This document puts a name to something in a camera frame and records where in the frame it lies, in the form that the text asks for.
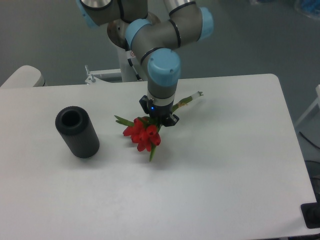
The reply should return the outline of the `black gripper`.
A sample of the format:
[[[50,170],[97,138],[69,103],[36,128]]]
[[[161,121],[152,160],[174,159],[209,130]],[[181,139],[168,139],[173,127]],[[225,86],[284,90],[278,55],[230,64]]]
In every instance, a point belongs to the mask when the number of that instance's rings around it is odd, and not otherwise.
[[[175,126],[180,118],[172,111],[174,99],[174,94],[168,98],[144,95],[139,103],[146,114],[151,118],[160,119],[163,126]]]

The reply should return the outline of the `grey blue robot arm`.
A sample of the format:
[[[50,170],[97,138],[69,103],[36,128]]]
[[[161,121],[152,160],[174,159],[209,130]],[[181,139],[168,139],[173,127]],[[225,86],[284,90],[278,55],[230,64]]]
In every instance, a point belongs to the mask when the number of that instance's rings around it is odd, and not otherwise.
[[[147,76],[147,94],[139,103],[160,125],[174,126],[179,121],[173,103],[181,77],[181,60],[174,50],[213,33],[214,18],[209,9],[194,0],[166,0],[169,19],[152,23],[146,0],[78,0],[76,4],[90,27],[114,21],[126,24],[124,44]]]

